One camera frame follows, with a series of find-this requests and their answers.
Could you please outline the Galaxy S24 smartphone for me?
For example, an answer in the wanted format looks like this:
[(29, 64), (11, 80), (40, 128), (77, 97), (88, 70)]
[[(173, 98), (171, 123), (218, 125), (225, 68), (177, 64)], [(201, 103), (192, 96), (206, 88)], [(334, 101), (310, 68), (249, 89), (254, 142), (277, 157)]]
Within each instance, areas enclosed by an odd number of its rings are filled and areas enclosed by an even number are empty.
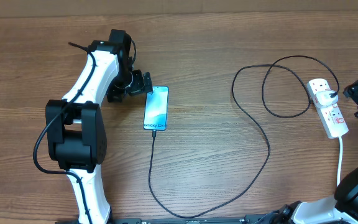
[(168, 87), (153, 86), (146, 94), (144, 129), (164, 131), (167, 127)]

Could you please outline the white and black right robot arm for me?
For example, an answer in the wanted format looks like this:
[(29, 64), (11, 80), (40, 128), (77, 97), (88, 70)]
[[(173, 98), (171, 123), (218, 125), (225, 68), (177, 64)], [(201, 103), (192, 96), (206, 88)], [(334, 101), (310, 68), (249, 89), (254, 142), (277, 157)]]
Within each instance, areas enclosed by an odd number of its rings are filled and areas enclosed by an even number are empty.
[[(322, 78), (311, 80), (307, 90), (316, 107), (328, 138), (343, 142), (342, 136), (349, 128), (337, 105), (337, 99), (330, 99), (328, 82)], [(358, 80), (345, 87), (344, 96), (350, 98), (358, 109)], [(259, 223), (358, 223), (358, 168), (345, 178), (338, 177), (334, 195), (315, 202), (297, 201), (272, 211)]]

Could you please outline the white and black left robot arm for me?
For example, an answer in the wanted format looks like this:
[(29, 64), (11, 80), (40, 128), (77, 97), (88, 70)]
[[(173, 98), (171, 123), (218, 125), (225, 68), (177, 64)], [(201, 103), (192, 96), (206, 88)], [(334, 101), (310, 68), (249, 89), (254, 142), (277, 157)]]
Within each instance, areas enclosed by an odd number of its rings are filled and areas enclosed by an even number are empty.
[(152, 81), (150, 73), (134, 69), (135, 57), (129, 54), (135, 42), (124, 30), (113, 29), (107, 41), (94, 40), (81, 49), (86, 65), (62, 99), (48, 101), (40, 137), (47, 138), (49, 156), (58, 163), (55, 174), (71, 182), (79, 209), (75, 223), (113, 223), (101, 175), (108, 146), (101, 105), (150, 93)]

